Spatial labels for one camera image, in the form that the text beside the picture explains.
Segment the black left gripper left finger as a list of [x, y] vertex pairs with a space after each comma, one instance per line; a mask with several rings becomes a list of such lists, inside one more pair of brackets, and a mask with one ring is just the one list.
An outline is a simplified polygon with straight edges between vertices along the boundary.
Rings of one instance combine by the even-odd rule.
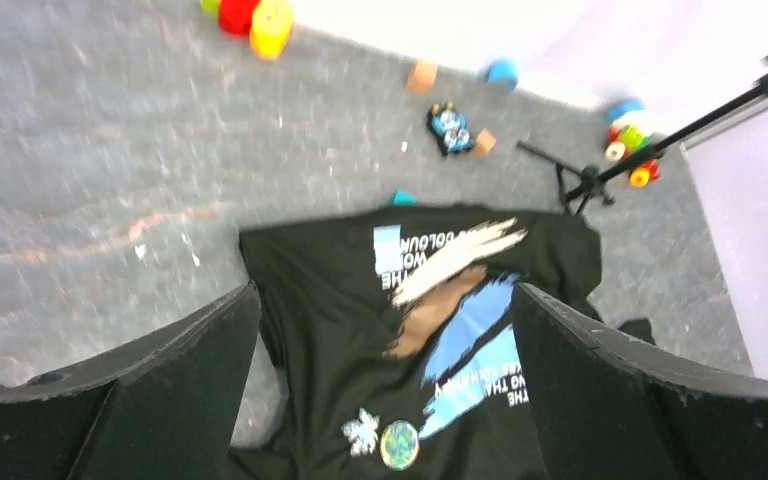
[[218, 479], [260, 320], [245, 285], [88, 360], [0, 386], [0, 479]]

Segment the black printed t-shirt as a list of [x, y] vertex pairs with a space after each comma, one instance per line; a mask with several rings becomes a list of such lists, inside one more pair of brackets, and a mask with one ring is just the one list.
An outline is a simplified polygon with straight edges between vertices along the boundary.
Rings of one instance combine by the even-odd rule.
[[[288, 379], [265, 446], [230, 450], [228, 479], [543, 479], [509, 308], [531, 283], [592, 314], [599, 234], [583, 219], [481, 206], [385, 207], [244, 231], [261, 335]], [[342, 425], [363, 407], [410, 422], [406, 470], [379, 441], [351, 457]]]

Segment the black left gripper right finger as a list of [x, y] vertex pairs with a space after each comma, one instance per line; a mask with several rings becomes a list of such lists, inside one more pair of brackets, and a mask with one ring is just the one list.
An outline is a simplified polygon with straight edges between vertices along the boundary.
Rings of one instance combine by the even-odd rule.
[[529, 284], [513, 328], [554, 479], [768, 479], [768, 380], [675, 356]]

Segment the blue flower brooch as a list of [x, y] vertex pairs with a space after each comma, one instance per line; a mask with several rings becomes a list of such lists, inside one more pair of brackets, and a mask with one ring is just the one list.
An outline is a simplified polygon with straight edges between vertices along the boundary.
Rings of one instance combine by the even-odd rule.
[[341, 431], [349, 443], [351, 457], [368, 456], [375, 451], [379, 441], [379, 422], [379, 416], [372, 415], [361, 407], [356, 418], [342, 425]]

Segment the round green brooch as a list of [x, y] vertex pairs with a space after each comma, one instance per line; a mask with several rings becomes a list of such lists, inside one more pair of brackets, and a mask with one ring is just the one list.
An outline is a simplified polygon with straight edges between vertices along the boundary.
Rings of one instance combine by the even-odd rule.
[[408, 469], [417, 459], [420, 440], [417, 429], [408, 421], [396, 420], [383, 430], [379, 452], [386, 467], [395, 471]]

